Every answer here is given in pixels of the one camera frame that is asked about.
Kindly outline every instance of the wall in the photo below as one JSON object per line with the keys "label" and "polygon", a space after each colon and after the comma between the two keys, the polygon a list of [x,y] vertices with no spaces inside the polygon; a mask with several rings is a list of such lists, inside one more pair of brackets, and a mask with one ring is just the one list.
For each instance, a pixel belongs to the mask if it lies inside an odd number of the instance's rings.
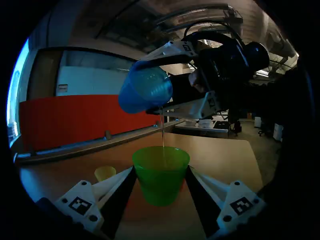
{"label": "wall", "polygon": [[58,75],[58,84],[67,84],[67,92],[56,91],[57,96],[119,94],[127,72],[63,66]]}
{"label": "wall", "polygon": [[[131,48],[129,46],[113,42],[111,40],[104,39],[93,39],[93,38],[83,38],[83,37],[71,37],[69,40],[69,46],[73,47],[83,47],[83,48],[92,48],[101,51],[115,53],[121,56],[139,60],[146,54],[137,49]],[[182,69],[184,64],[172,64],[161,66],[161,68],[173,75],[182,74]]]}
{"label": "wall", "polygon": [[26,151],[55,148],[119,134],[159,120],[145,112],[125,113],[117,95],[74,95],[20,103],[20,128]]}

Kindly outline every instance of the floor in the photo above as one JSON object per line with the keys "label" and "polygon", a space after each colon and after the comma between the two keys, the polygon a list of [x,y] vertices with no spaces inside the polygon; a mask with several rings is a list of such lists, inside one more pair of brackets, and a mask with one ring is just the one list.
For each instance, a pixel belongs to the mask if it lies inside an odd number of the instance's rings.
{"label": "floor", "polygon": [[173,132],[186,135],[247,140],[252,147],[254,155],[256,156],[263,185],[266,185],[274,176],[274,172],[278,163],[278,152],[281,148],[281,143],[277,142],[272,137],[265,136],[264,134],[260,137],[258,134],[259,129],[254,127],[253,121],[241,121],[241,126],[242,132],[239,133],[238,136],[235,136],[234,133],[231,133],[229,137],[225,133],[199,133],[199,131],[177,130],[177,128],[175,128]]}

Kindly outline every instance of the orange partition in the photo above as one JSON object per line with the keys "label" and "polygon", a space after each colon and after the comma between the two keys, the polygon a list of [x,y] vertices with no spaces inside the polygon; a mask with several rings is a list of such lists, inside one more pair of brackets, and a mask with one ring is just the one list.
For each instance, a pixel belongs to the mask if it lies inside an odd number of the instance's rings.
{"label": "orange partition", "polygon": [[118,95],[74,95],[20,103],[25,150],[43,150],[151,126],[159,116],[125,113]]}

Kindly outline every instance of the desk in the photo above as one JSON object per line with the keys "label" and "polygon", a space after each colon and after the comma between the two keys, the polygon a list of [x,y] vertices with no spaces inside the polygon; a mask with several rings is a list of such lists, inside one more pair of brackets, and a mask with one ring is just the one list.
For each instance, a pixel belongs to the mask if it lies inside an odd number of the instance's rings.
{"label": "desk", "polygon": [[207,132],[225,132],[228,133],[228,129],[219,129],[219,128],[214,128],[217,122],[213,124],[212,128],[199,128],[198,123],[196,123],[195,126],[187,126],[186,122],[179,123],[175,126],[175,128],[181,128],[181,129],[189,129],[189,130],[197,130],[197,131],[207,131]]}
{"label": "desk", "polygon": [[[188,152],[190,165],[198,172],[227,184],[241,180],[253,191],[262,188],[254,153],[245,140],[166,133],[164,142],[166,146]],[[100,152],[59,162],[24,166],[20,169],[20,176],[34,201],[43,196],[55,201],[80,180],[96,183],[94,170],[97,167],[111,165],[121,172],[132,165],[131,157],[135,151],[159,145],[162,145],[161,133],[155,133]],[[139,181],[136,181],[115,239],[205,239],[186,183],[173,204],[155,207],[145,201]]]}

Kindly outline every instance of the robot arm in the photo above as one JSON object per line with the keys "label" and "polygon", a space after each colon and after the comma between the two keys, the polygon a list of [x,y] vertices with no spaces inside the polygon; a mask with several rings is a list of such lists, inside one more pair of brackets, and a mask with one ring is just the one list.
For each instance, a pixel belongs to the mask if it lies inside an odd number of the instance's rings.
{"label": "robot arm", "polygon": [[[203,47],[199,41],[201,39],[223,45],[219,48]],[[234,101],[232,92],[248,82],[257,70],[269,65],[268,52],[261,44],[251,42],[245,45],[240,38],[229,38],[211,30],[192,33],[181,41],[168,42],[137,61],[130,72],[155,66],[186,64],[192,60],[201,75],[204,92],[199,93],[190,86],[189,74],[170,76],[173,101],[162,106],[165,116],[197,119],[228,109]],[[159,107],[154,106],[146,111],[160,114]],[[167,112],[178,108],[179,111]]]}

